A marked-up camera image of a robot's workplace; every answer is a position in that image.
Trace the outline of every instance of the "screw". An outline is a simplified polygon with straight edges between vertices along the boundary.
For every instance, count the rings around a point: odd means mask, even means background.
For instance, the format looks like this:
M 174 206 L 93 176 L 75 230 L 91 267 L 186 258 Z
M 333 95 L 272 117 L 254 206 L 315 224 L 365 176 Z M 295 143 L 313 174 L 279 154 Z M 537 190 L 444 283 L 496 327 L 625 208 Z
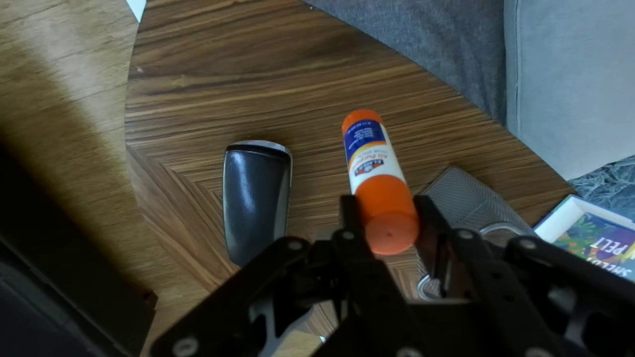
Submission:
M 287 248 L 289 248 L 289 250 L 301 250 L 301 242 L 291 240 L 291 242 L 287 244 Z
M 458 236 L 464 238 L 464 240 L 472 240 L 474 234 L 470 230 L 458 230 Z
M 355 234 L 351 230 L 341 230 L 341 238 L 355 240 Z
M 172 353 L 176 357 L 192 357 L 192 355 L 196 355 L 196 351 L 198 351 L 198 339 L 194 339 L 194 337 L 178 339 L 172 347 Z
M 420 355 L 420 351 L 414 349 L 414 347 L 401 347 L 401 349 L 397 351 L 397 357 L 422 357 L 422 355 Z
M 549 351 L 541 349 L 541 347 L 529 347 L 524 357 L 553 357 Z
M 535 250 L 535 242 L 533 240 L 520 240 L 520 246 L 526 250 Z

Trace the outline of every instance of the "gray carpet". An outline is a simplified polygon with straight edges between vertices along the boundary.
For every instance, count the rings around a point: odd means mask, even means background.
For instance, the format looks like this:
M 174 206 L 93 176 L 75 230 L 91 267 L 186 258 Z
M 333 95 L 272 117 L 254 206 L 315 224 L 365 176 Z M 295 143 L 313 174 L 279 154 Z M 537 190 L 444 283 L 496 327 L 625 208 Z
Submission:
M 504 125 L 502 0 L 305 0 L 359 27 Z
M 635 154 L 571 180 L 577 194 L 635 220 Z

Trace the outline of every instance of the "wooden table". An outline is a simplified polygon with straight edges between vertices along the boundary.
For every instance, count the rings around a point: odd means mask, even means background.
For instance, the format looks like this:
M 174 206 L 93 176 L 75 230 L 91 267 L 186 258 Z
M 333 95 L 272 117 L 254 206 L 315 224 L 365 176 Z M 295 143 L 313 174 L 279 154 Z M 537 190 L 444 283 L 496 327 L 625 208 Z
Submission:
M 301 2 L 154 0 L 135 43 L 125 121 L 139 206 L 164 250 L 214 289 L 236 271 L 222 232 L 224 146 L 240 139 L 289 146 L 287 232 L 327 236 L 347 192 L 339 123 L 357 107 L 383 115 L 412 190 L 458 164 L 528 222 L 567 192 L 444 83 Z M 391 267 L 410 295 L 414 256 L 393 258 Z

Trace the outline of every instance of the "glue stick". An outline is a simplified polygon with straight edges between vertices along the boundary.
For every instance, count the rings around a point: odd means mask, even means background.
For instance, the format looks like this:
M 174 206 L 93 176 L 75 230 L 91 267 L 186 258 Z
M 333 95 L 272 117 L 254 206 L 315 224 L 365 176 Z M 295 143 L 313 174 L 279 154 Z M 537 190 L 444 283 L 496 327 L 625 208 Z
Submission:
M 408 250 L 418 236 L 418 218 L 381 117 L 357 109 L 343 119 L 341 135 L 351 192 L 373 254 Z

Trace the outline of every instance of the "glue stick label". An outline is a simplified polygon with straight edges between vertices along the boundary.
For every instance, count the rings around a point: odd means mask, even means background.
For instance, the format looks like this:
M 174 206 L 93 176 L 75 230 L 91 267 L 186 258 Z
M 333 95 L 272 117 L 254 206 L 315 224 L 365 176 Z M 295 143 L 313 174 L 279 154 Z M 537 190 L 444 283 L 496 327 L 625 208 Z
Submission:
M 343 135 L 343 145 L 353 194 L 373 176 L 389 174 L 404 180 L 389 135 L 381 123 L 371 119 L 353 123 Z

